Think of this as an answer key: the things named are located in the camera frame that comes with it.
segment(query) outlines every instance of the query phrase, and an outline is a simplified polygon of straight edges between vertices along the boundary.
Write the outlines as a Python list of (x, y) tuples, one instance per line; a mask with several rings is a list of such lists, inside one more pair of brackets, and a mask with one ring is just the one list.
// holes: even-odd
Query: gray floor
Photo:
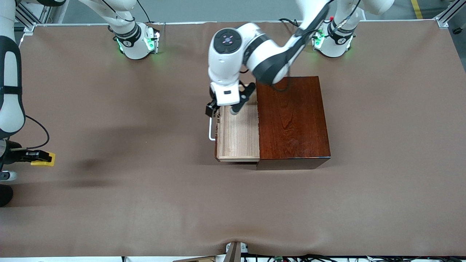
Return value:
[[(140, 0), (152, 21), (264, 21), (290, 18), (300, 20), (301, 14), (293, 0)], [(449, 4), (448, 0), (418, 0), (423, 18), (432, 18)], [(335, 13), (332, 3), (330, 14)], [(138, 21), (146, 21), (142, 9), (136, 5), (131, 11)], [(366, 13), (368, 20), (416, 19), (411, 0), (395, 0), (382, 15)], [(105, 21), (78, 0), (69, 0), (63, 23), (104, 23)], [(450, 31), (466, 22), (466, 8), (450, 21)], [(458, 54), (466, 70), (466, 32), (452, 34)]]

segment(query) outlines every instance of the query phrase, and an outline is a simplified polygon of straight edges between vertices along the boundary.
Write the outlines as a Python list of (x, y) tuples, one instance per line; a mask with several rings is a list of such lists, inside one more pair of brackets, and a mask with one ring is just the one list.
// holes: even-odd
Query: black caster wheel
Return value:
[(0, 207), (4, 207), (13, 198), (13, 189), (11, 186), (0, 185)]
[(461, 33), (461, 31), (463, 31), (462, 28), (455, 28), (455, 29), (453, 29), (453, 34), (459, 34), (459, 33)]

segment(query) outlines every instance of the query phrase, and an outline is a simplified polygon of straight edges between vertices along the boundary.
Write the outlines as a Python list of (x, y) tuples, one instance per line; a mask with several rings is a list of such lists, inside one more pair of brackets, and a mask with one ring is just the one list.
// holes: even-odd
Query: robot control buttons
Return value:
[(241, 36), (233, 28), (225, 28), (217, 32), (213, 47), (220, 54), (231, 54), (241, 47)]

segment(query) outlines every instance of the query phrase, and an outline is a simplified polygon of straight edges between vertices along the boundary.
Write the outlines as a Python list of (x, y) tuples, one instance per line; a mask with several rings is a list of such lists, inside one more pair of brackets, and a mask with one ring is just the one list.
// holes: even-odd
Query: brown table surface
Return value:
[[(308, 47), (332, 159), (312, 171), (218, 163), (207, 138), (207, 50), (241, 23), (167, 25), (131, 61), (105, 26), (37, 27), (22, 46), (24, 105), (53, 168), (0, 209), (1, 256), (466, 255), (466, 76), (434, 21), (363, 22), (344, 57)], [(260, 26), (279, 44), (291, 25)], [(242, 80), (253, 80), (250, 75)], [(45, 139), (28, 121), (12, 140)]]

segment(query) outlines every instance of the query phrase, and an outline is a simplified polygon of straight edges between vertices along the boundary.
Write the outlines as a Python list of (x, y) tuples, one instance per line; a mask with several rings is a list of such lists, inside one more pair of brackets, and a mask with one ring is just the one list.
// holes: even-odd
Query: wooden box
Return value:
[(257, 162), (258, 170), (317, 168), (330, 159), (319, 78), (257, 83), (238, 115), (220, 109), (215, 147), (218, 161)]

